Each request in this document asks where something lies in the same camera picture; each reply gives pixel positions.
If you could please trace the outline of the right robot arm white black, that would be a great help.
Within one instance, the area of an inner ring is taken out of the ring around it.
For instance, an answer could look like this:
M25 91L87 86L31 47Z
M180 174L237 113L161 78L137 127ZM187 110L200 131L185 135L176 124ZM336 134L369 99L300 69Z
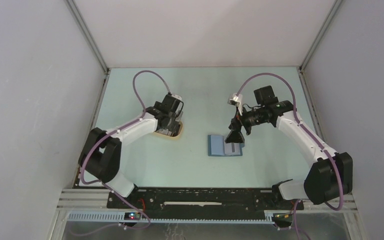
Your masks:
M273 88L265 86L254 91L257 107L247 111L242 105L243 96L233 93L228 103L236 107L231 119L230 133L225 143L243 144L242 130L251 134L252 127L270 123L287 136L303 155L309 166L305 179L288 179L272 186L271 204L284 209L291 200L310 200L315 205L350 194L353 190L353 159L327 145L294 112L294 104L279 101Z

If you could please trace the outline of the blue card holder wallet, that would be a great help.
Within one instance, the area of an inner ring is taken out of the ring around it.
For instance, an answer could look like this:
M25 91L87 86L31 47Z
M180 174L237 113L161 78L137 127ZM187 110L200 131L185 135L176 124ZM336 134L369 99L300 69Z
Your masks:
M225 136L210 134L207 136L207 154L209 157L240 157L244 143L225 143Z

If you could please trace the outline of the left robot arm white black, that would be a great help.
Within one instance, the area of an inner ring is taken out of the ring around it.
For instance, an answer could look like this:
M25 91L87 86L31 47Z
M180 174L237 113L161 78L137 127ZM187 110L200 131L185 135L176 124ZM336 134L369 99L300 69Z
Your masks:
M184 103L179 95L168 93L164 99L147 107L139 117L124 125L102 130L92 129L78 164L83 184L101 183L119 194L118 201L125 208L133 208L138 202L136 185L127 179L122 170L122 148L148 134L175 138L182 131Z

